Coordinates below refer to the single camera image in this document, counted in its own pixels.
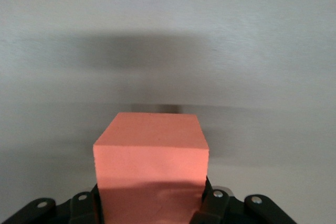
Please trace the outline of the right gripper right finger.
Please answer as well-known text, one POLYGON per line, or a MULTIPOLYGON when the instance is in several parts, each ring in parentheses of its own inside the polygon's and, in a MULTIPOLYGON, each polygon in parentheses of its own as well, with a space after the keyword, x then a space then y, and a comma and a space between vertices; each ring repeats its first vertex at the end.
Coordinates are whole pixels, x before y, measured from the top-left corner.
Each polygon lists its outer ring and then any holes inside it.
POLYGON ((228 188, 212 186, 208 178, 192 185, 201 189, 201 199, 189 223, 296 223, 265 195, 251 194, 240 201, 228 188))

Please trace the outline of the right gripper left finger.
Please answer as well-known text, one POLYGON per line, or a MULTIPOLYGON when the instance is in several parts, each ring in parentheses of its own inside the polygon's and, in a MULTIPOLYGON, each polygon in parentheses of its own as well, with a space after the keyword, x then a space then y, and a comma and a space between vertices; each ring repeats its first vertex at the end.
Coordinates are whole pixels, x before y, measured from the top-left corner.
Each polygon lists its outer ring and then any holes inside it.
POLYGON ((59 205, 52 198, 35 199, 3 223, 104 223, 98 186, 59 205))

